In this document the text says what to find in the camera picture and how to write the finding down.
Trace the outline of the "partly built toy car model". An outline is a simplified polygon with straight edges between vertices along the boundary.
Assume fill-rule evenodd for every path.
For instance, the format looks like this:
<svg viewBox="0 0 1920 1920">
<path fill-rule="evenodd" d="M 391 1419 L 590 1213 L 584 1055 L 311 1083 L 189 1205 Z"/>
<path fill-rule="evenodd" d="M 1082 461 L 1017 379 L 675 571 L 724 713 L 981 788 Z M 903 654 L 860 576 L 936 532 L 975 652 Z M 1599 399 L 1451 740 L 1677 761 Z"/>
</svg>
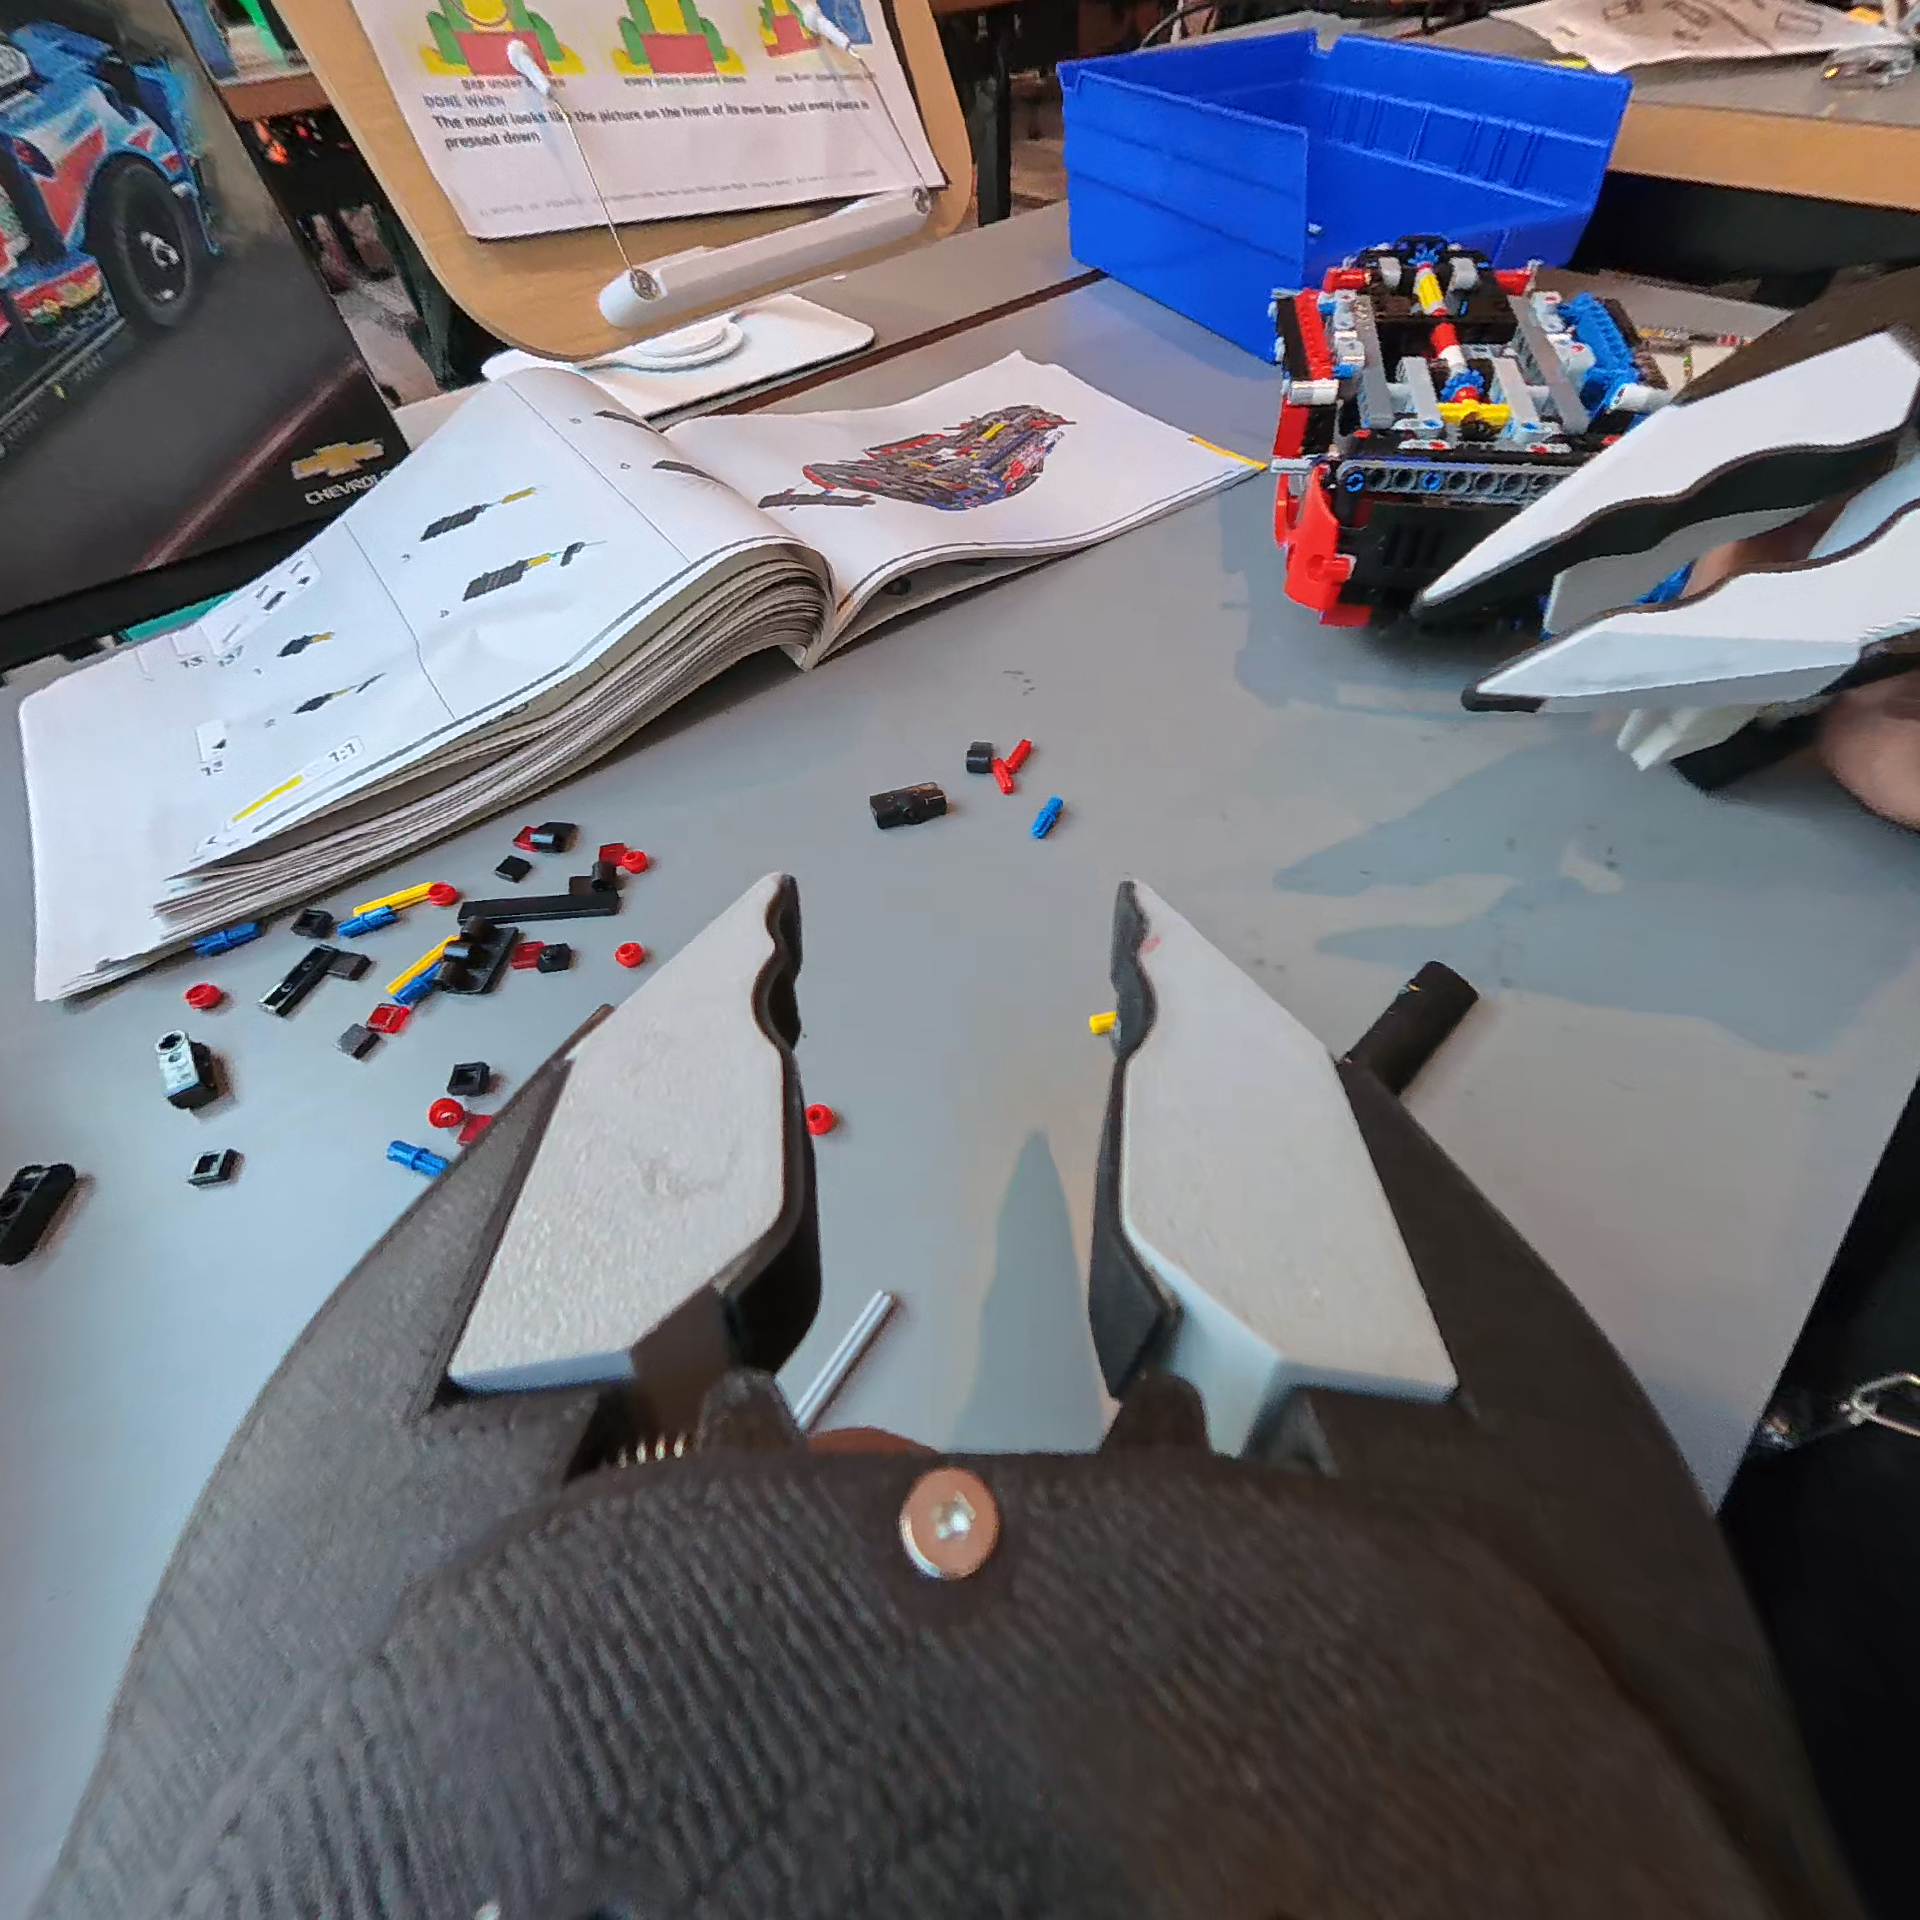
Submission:
<svg viewBox="0 0 1920 1920">
<path fill-rule="evenodd" d="M 1328 626 L 1389 625 L 1677 397 L 1637 384 L 1631 312 L 1539 288 L 1440 235 L 1351 254 L 1276 294 L 1284 377 L 1270 469 L 1286 596 Z"/>
</svg>

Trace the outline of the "person's lap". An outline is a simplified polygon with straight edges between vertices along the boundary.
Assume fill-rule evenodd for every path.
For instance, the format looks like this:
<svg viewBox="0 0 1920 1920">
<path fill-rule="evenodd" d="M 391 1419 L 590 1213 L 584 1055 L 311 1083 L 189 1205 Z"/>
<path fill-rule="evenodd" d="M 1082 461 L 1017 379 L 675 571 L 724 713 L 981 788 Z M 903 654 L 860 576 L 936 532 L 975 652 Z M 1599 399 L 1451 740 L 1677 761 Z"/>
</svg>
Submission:
<svg viewBox="0 0 1920 1920">
<path fill-rule="evenodd" d="M 1872 1917 L 1919 1915 L 1919 1098 L 1722 1500 Z"/>
</svg>

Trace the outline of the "person's right hand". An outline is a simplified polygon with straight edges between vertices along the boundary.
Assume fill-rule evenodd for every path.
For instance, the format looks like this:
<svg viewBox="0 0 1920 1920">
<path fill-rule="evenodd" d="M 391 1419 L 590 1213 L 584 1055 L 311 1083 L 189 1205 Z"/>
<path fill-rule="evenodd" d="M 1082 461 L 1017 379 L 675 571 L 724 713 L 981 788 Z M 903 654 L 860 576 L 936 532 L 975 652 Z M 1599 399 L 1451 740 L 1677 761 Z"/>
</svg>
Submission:
<svg viewBox="0 0 1920 1920">
<path fill-rule="evenodd" d="M 1834 696 L 1817 756 L 1863 808 L 1919 832 L 1919 671 Z"/>
</svg>

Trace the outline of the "instruction booklet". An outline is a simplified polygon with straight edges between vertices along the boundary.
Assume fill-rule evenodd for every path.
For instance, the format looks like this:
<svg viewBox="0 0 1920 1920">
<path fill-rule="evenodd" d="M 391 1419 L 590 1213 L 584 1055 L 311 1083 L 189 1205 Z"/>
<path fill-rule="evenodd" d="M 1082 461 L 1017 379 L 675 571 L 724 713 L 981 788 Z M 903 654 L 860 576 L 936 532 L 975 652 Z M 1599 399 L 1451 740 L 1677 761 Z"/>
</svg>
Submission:
<svg viewBox="0 0 1920 1920">
<path fill-rule="evenodd" d="M 252 587 L 21 703 L 35 999 L 534 801 L 741 660 L 808 671 L 1262 471 L 1020 352 L 667 430 L 514 372 Z"/>
</svg>

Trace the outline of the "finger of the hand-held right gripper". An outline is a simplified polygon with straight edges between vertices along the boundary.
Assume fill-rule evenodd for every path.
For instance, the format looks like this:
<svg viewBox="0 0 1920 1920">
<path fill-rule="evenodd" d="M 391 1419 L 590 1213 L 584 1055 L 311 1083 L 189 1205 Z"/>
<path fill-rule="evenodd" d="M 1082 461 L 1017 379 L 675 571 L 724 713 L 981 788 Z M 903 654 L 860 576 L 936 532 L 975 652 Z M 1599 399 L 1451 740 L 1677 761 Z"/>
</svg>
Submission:
<svg viewBox="0 0 1920 1920">
<path fill-rule="evenodd" d="M 1469 713 L 1770 709 L 1917 664 L 1919 510 L 1802 565 L 1616 608 L 1469 686 Z"/>
<path fill-rule="evenodd" d="M 1637 606 L 1713 547 L 1765 534 L 1888 473 L 1917 420 L 1917 331 L 1888 327 L 1677 399 L 1504 522 L 1417 600 L 1476 619 L 1543 596 L 1545 622 Z"/>
</svg>

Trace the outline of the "printed instruction sheet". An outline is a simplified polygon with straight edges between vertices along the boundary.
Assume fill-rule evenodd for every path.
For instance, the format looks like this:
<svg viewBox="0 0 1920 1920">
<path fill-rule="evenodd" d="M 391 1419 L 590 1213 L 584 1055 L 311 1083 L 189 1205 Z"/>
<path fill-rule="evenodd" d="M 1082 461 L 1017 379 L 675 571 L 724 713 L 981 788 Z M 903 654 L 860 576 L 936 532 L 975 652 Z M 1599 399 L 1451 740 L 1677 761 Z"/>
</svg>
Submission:
<svg viewBox="0 0 1920 1920">
<path fill-rule="evenodd" d="M 356 2 L 476 241 L 947 185 L 880 5 Z"/>
</svg>

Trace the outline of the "shiny sticker sheet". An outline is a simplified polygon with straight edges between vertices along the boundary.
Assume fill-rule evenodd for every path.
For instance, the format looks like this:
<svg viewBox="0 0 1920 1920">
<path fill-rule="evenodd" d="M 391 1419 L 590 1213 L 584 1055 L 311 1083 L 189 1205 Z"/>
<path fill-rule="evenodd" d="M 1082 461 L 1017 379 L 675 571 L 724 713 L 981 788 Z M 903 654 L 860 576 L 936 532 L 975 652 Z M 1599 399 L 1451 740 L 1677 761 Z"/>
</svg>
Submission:
<svg viewBox="0 0 1920 1920">
<path fill-rule="evenodd" d="M 1667 397 L 1678 397 L 1756 339 L 1755 333 L 1653 325 L 1637 319 L 1628 319 L 1626 334 L 1637 384 Z"/>
</svg>

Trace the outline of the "thin grey toy axle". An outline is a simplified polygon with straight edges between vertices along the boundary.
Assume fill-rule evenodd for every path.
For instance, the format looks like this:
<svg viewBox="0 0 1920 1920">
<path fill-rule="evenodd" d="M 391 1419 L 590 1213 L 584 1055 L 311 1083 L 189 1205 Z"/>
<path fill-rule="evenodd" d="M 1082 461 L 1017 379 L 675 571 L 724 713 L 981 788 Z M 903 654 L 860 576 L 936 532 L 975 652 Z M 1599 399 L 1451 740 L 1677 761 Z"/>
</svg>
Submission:
<svg viewBox="0 0 1920 1920">
<path fill-rule="evenodd" d="M 812 1434 L 818 1428 L 874 1343 L 888 1330 L 898 1309 L 900 1298 L 892 1291 L 876 1291 L 865 1309 L 860 1309 L 852 1327 L 839 1338 L 829 1358 L 791 1403 L 794 1420 L 802 1433 Z"/>
</svg>

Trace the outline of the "wooden document stand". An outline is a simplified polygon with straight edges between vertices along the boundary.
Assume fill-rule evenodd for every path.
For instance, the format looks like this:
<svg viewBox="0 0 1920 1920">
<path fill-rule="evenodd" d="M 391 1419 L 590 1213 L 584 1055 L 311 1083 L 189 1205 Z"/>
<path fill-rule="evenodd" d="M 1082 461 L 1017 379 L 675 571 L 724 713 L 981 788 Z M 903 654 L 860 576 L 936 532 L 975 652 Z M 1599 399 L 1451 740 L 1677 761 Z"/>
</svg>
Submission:
<svg viewBox="0 0 1920 1920">
<path fill-rule="evenodd" d="M 507 347 L 566 363 L 592 361 L 818 276 L 874 266 L 948 238 L 960 226 L 975 190 L 975 162 L 935 6 L 898 2 L 879 10 L 947 182 L 909 195 L 903 213 L 871 214 L 855 202 L 823 202 L 629 222 L 618 238 L 658 283 L 660 297 L 643 301 L 639 323 L 624 329 L 611 325 L 601 309 L 605 288 L 627 276 L 606 229 L 472 238 L 410 132 L 355 6 L 279 6 L 447 301 Z"/>
</svg>

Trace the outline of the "black toy car set box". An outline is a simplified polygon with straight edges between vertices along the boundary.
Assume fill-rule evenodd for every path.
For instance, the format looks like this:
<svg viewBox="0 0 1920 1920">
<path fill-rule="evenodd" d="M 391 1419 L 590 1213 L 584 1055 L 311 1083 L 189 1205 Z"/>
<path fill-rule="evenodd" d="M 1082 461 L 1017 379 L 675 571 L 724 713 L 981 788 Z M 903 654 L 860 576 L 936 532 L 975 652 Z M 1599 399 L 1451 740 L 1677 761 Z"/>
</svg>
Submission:
<svg viewBox="0 0 1920 1920">
<path fill-rule="evenodd" d="M 405 436 L 175 5 L 4 5 L 3 612 L 156 611 Z"/>
</svg>

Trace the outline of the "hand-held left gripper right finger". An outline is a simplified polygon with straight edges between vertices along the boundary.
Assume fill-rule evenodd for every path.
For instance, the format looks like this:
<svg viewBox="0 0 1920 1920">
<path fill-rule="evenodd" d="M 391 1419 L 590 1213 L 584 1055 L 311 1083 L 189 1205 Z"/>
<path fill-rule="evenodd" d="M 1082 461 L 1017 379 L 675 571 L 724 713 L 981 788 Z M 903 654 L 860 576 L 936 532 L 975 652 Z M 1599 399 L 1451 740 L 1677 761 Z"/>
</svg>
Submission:
<svg viewBox="0 0 1920 1920">
<path fill-rule="evenodd" d="M 1086 1278 L 1108 1398 L 1186 1383 L 1222 1457 L 1310 1389 L 1448 1403 L 1457 1365 L 1328 1047 L 1137 879 L 1110 984 Z"/>
</svg>

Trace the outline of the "long black toy connector assembly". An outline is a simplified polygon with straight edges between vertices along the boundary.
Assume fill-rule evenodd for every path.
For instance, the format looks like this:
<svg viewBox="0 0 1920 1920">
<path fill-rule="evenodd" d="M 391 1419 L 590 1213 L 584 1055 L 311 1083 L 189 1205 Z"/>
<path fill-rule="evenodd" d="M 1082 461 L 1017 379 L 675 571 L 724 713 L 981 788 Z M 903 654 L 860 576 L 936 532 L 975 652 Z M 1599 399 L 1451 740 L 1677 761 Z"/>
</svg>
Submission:
<svg viewBox="0 0 1920 1920">
<path fill-rule="evenodd" d="M 1405 1096 L 1476 1010 L 1480 995 L 1455 969 L 1429 960 L 1343 1056 L 1343 1067 Z"/>
</svg>

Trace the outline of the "white printed paper sheet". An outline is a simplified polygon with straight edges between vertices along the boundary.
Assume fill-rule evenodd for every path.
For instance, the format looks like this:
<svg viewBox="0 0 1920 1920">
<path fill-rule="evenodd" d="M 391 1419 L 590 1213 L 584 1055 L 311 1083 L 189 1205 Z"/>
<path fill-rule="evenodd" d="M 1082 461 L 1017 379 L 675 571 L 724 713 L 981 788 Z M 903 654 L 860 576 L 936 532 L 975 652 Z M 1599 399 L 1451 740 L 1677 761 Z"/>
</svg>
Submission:
<svg viewBox="0 0 1920 1920">
<path fill-rule="evenodd" d="M 1608 77 L 1670 64 L 1814 58 L 1869 75 L 1912 70 L 1917 40 L 1876 8 L 1812 2 L 1543 2 L 1504 23 Z"/>
</svg>

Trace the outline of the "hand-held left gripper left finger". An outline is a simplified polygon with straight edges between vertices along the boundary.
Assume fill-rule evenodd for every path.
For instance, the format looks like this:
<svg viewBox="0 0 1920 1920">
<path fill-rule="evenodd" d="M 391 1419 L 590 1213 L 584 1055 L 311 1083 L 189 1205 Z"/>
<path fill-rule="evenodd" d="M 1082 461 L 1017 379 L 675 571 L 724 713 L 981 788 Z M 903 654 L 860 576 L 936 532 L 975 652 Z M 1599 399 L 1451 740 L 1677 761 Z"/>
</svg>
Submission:
<svg viewBox="0 0 1920 1920">
<path fill-rule="evenodd" d="M 729 1373 L 794 1356 L 823 1298 L 802 958 L 798 882 L 760 876 L 566 1050 L 455 1389 L 613 1386 L 636 1438 L 689 1438 Z"/>
</svg>

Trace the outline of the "blue plastic bin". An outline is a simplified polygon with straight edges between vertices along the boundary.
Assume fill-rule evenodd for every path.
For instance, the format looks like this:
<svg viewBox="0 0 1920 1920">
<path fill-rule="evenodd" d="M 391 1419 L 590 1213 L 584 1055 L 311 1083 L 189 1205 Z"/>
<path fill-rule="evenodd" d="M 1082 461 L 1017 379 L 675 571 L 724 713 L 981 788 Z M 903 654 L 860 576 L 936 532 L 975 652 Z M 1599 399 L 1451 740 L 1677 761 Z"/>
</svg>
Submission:
<svg viewBox="0 0 1920 1920">
<path fill-rule="evenodd" d="M 1262 364 L 1276 294 L 1401 237 L 1563 266 L 1632 92 L 1624 75 L 1312 31 L 1075 60 L 1062 89 L 1073 256 Z"/>
</svg>

